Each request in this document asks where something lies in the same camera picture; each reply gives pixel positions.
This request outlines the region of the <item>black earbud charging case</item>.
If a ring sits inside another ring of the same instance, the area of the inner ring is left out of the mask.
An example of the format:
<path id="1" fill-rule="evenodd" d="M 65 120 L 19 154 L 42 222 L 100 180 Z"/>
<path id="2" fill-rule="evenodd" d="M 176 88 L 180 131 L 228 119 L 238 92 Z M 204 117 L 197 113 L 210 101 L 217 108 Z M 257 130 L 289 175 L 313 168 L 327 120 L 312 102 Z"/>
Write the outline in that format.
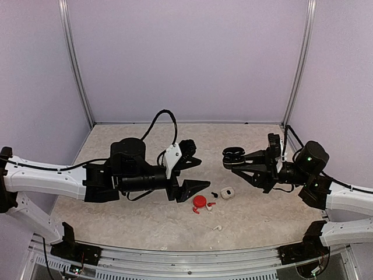
<path id="1" fill-rule="evenodd" d="M 243 165 L 245 163 L 245 150 L 242 147 L 228 147 L 222 152 L 223 155 L 223 166 L 226 169 L 232 169 L 237 165 Z"/>

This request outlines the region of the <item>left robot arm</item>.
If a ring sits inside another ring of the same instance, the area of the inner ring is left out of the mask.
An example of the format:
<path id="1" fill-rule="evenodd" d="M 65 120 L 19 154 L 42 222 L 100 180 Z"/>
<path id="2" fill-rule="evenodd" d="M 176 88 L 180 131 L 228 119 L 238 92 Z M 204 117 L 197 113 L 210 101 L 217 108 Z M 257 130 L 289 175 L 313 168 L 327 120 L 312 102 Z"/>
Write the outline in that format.
<path id="1" fill-rule="evenodd" d="M 177 203 L 208 188 L 209 181 L 178 182 L 180 172 L 199 166 L 194 157 L 193 140 L 172 143 L 163 154 L 163 163 L 146 161 L 146 144 L 139 138 L 125 138 L 110 146 L 107 159 L 94 159 L 75 166 L 29 162 L 14 156 L 12 148 L 1 150 L 1 213 L 24 222 L 60 252 L 74 260 L 82 251 L 75 242 L 73 228 L 56 222 L 35 203 L 27 192 L 54 194 L 88 203 L 116 201 L 120 195 L 140 192 L 141 197 L 155 190 L 165 190 L 167 198 Z"/>

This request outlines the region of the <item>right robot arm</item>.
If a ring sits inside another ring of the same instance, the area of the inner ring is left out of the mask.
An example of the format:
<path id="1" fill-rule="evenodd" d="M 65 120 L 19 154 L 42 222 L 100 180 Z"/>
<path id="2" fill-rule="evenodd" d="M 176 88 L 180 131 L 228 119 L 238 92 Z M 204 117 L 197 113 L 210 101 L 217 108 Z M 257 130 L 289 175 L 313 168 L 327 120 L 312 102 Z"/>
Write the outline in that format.
<path id="1" fill-rule="evenodd" d="M 323 172 L 329 155 L 315 141 L 308 141 L 292 161 L 286 160 L 286 145 L 269 140 L 265 150 L 245 153 L 243 148 L 229 147 L 222 152 L 223 166 L 250 185 L 269 193 L 276 184 L 301 187 L 299 197 L 311 208 L 344 210 L 366 215 L 349 222 L 312 222 L 301 242 L 298 254 L 310 259 L 320 249 L 334 245 L 372 242 L 372 189 L 343 183 Z"/>

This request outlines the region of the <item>red round charging case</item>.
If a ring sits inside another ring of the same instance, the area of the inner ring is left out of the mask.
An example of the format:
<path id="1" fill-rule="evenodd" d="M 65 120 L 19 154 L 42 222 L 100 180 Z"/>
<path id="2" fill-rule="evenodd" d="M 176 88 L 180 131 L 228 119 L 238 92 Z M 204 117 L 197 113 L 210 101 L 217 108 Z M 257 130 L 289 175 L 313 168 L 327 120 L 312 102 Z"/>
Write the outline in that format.
<path id="1" fill-rule="evenodd" d="M 197 195 L 193 198 L 193 205 L 196 208 L 203 208 L 207 205 L 207 199 L 202 195 Z"/>

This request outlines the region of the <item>white earbud charging case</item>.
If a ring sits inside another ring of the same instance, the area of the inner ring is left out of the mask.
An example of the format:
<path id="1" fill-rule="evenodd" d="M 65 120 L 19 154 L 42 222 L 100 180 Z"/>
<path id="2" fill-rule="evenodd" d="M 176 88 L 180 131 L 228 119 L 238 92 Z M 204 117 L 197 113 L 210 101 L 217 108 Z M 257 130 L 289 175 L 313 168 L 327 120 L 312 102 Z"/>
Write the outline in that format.
<path id="1" fill-rule="evenodd" d="M 229 200 L 235 197 L 235 191 L 233 188 L 223 188 L 220 191 L 220 196 L 224 200 Z"/>

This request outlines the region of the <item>red earbud left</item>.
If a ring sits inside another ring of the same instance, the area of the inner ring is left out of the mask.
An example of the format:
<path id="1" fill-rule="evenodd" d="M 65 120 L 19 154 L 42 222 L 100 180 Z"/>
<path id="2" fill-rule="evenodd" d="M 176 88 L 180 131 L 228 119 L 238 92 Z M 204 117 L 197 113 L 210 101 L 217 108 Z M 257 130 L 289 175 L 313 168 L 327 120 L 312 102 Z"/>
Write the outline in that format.
<path id="1" fill-rule="evenodd" d="M 196 214 L 198 214 L 198 215 L 200 214 L 200 212 L 198 211 L 198 208 L 197 208 L 197 207 L 193 207 L 192 210 L 193 210 L 194 213 L 196 213 Z"/>

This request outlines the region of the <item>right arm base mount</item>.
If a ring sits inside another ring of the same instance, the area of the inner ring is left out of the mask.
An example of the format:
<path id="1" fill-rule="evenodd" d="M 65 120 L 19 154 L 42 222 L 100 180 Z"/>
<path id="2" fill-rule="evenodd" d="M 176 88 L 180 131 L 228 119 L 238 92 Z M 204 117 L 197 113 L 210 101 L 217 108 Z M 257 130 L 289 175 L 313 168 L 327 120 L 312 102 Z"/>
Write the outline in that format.
<path id="1" fill-rule="evenodd" d="M 329 254 L 329 248 L 312 243 L 294 243 L 280 246 L 278 254 L 282 265 L 298 263 Z"/>

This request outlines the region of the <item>front aluminium rail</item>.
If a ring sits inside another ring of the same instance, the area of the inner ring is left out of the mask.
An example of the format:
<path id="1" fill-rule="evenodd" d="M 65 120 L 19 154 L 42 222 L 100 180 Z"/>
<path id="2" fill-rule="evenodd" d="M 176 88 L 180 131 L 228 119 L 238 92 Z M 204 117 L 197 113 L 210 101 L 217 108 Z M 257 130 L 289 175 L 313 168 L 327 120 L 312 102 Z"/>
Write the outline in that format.
<path id="1" fill-rule="evenodd" d="M 276 247 L 228 251 L 154 251 L 102 246 L 95 264 L 50 254 L 32 237 L 18 279 L 360 279 L 349 246 L 282 264 Z"/>

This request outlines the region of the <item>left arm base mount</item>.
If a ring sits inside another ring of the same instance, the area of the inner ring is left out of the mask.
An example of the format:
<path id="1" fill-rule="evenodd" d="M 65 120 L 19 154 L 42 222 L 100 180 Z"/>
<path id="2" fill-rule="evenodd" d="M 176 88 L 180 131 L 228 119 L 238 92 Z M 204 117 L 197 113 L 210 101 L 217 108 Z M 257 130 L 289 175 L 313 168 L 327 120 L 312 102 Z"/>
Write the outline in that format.
<path id="1" fill-rule="evenodd" d="M 65 260 L 81 264 L 97 266 L 101 257 L 102 249 L 97 246 L 76 243 L 68 245 L 65 243 L 52 245 L 51 255 Z"/>

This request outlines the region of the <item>right aluminium frame post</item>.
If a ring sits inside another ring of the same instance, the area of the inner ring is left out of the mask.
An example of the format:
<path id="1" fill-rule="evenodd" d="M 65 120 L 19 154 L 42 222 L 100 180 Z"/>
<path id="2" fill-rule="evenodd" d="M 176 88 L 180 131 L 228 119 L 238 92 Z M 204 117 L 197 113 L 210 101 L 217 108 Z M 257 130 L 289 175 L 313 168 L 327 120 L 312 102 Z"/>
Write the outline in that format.
<path id="1" fill-rule="evenodd" d="M 298 57 L 297 67 L 295 69 L 295 76 L 291 86 L 290 97 L 286 106 L 285 114 L 283 117 L 283 126 L 287 126 L 290 122 L 291 115 L 295 108 L 295 103 L 297 100 L 298 92 L 301 86 L 302 76 L 304 73 L 304 68 L 307 62 L 307 55 L 309 51 L 309 45 L 312 38 L 312 29 L 316 14 L 316 0 L 309 0 L 307 6 L 307 14 L 304 26 L 304 32 L 302 35 L 301 49 Z"/>

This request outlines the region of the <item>aluminium frame post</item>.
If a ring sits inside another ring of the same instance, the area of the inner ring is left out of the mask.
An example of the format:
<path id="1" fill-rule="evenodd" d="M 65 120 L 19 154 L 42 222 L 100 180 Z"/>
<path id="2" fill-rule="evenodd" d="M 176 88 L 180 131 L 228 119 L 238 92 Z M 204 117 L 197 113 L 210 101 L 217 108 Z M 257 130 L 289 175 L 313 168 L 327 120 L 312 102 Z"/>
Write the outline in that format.
<path id="1" fill-rule="evenodd" d="M 295 108 L 295 103 L 297 100 L 298 92 L 301 86 L 302 76 L 304 73 L 304 68 L 307 62 L 307 55 L 309 51 L 309 45 L 312 38 L 312 29 L 316 14 L 316 0 L 309 0 L 307 6 L 307 14 L 304 26 L 304 32 L 302 35 L 301 49 L 298 57 L 297 67 L 295 69 L 295 76 L 291 86 L 290 97 L 286 106 L 285 114 L 283 117 L 283 126 L 287 126 L 290 122 L 291 115 Z"/>
<path id="2" fill-rule="evenodd" d="M 73 73 L 73 79 L 76 84 L 76 88 L 78 91 L 78 96 L 80 99 L 80 102 L 82 104 L 83 112 L 87 121 L 87 124 L 92 130 L 95 126 L 95 120 L 93 117 L 93 113 L 89 104 L 88 96 L 85 91 L 85 86 L 82 79 L 82 74 L 78 62 L 78 56 L 76 54 L 75 50 L 75 44 L 73 39 L 73 32 L 72 32 L 72 26 L 71 21 L 69 17 L 69 7 L 68 7 L 68 1 L 67 0 L 59 0 L 58 1 L 59 6 L 59 14 L 61 17 L 61 23 L 62 23 L 62 29 L 65 37 L 68 57 Z"/>

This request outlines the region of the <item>left aluminium frame post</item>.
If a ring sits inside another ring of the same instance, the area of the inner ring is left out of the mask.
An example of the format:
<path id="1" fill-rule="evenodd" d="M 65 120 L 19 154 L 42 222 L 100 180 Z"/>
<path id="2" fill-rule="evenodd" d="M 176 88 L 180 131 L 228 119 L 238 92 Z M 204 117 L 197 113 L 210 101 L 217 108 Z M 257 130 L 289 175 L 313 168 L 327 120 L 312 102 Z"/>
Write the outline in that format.
<path id="1" fill-rule="evenodd" d="M 78 56 L 76 54 L 75 50 L 75 44 L 73 39 L 73 32 L 72 32 L 72 26 L 71 21 L 69 17 L 69 7 L 68 7 L 68 1 L 67 0 L 59 0 L 58 1 L 59 6 L 59 14 L 61 17 L 61 23 L 62 23 L 62 29 L 65 37 L 68 57 L 73 73 L 73 79 L 76 84 L 76 88 L 78 91 L 78 96 L 80 99 L 80 102 L 82 104 L 83 112 L 87 121 L 87 124 L 92 130 L 95 126 L 95 120 L 93 117 L 93 113 L 89 104 L 88 96 L 85 91 L 85 86 L 82 79 L 82 74 L 78 62 Z"/>

